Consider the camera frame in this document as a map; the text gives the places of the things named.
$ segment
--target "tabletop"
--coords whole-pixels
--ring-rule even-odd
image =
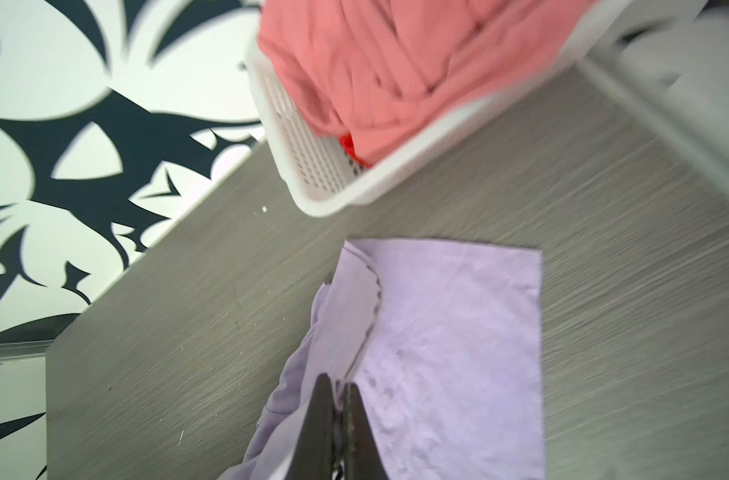
[[[551,480],[729,479],[729,203],[574,71],[325,219],[260,149],[48,349],[50,479],[239,463],[361,236],[542,249]]]

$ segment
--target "pink fabric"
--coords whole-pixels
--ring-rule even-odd
[[[376,162],[452,107],[545,71],[595,0],[267,0],[258,46],[317,135]]]

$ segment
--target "lavender fabric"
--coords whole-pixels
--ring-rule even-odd
[[[347,242],[244,462],[220,480],[284,478],[321,372],[358,384],[391,480],[545,478],[540,279],[536,250]],[[376,319],[357,368],[344,377],[341,365]]]

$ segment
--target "black and white patterned wall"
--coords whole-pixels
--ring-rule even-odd
[[[262,140],[255,4],[0,0],[0,342],[54,338]],[[2,403],[38,378],[5,370]],[[0,409],[0,446],[44,459],[41,381],[39,409]],[[26,448],[0,478],[46,476]]]

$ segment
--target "white plastic basket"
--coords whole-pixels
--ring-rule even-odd
[[[375,201],[582,58],[631,2],[597,2],[584,15],[548,72],[451,110],[369,169],[353,162],[336,138],[312,134],[274,73],[271,60],[252,42],[244,59],[250,89],[279,174],[295,204],[310,216],[329,216],[348,205]]]

